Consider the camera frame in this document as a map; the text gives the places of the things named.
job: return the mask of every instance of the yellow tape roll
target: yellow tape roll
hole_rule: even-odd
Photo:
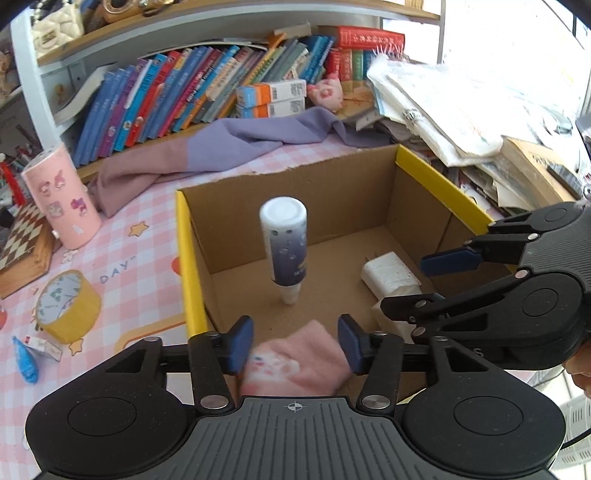
[[[79,270],[67,270],[54,277],[39,295],[35,321],[47,333],[66,345],[80,340],[95,324],[100,297]]]

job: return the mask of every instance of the pink plush toy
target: pink plush toy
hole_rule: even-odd
[[[314,105],[323,106],[333,113],[343,108],[343,87],[336,73],[329,73],[316,85],[308,85],[307,91]]]

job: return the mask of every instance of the pink sock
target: pink sock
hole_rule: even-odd
[[[269,340],[253,349],[246,362],[240,395],[334,395],[350,375],[339,343],[312,320],[285,339]]]

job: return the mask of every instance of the pink checkered tablecloth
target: pink checkered tablecloth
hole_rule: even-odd
[[[321,144],[282,147],[226,172],[152,186],[105,219],[87,245],[78,251],[60,249],[47,275],[0,300],[7,313],[0,334],[0,480],[28,480],[39,472],[24,439],[25,419],[36,402],[112,356],[125,332],[182,313],[180,279],[171,267],[177,256],[175,190],[229,176],[285,170],[355,150],[330,135]],[[139,236],[130,236],[133,226]],[[44,335],[35,331],[33,307],[47,281],[69,269],[80,270],[100,294],[100,316],[82,343],[63,346],[59,363],[37,357],[39,382],[28,385],[17,370],[11,338]]]

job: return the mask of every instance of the cigarette pack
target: cigarette pack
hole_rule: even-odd
[[[251,108],[266,103],[282,102],[306,96],[305,80],[284,80],[282,82],[255,83],[236,89],[239,106]]]
[[[301,97],[293,100],[285,100],[283,102],[258,105],[252,108],[244,108],[240,105],[237,105],[236,111],[238,112],[238,117],[240,118],[272,118],[297,115],[298,113],[302,113],[305,108],[306,100]]]
[[[31,350],[36,351],[36,353],[39,353],[42,356],[48,356],[57,362],[61,360],[61,348],[48,340],[39,337],[26,336],[24,343]]]

